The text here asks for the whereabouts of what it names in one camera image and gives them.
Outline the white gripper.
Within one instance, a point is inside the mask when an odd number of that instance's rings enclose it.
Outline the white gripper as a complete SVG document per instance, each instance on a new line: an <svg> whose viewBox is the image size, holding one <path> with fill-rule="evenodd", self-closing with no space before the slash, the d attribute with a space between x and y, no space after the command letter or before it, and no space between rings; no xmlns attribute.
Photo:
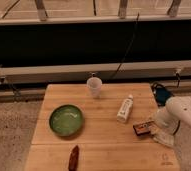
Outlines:
<svg viewBox="0 0 191 171"><path fill-rule="evenodd" d="M177 128L177 119L168 113L166 108L160 108L152 116L155 124L166 133L174 134Z"/></svg>

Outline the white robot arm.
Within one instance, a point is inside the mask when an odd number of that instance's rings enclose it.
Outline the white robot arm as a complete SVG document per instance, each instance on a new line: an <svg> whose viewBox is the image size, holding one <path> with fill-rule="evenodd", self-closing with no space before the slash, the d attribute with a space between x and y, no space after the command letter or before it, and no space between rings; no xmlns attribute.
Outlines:
<svg viewBox="0 0 191 171"><path fill-rule="evenodd" d="M153 115L153 119L162 129L174 127L179 121L191 127L191 96L170 97L165 106Z"/></svg>

